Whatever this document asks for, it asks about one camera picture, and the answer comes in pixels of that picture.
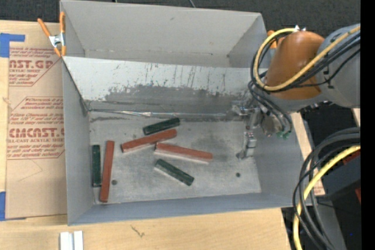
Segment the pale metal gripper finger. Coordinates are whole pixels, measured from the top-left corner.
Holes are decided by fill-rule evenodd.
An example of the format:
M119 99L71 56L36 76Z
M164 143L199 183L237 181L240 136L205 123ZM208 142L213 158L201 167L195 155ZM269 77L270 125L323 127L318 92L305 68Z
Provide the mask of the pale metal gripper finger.
M244 132L243 145L241 151L236 154L238 160L244 160L253 157L255 148L257 146L257 139L252 132Z
M233 112L243 120L246 129L254 129L259 126L261 117L261 110L259 107L233 105Z

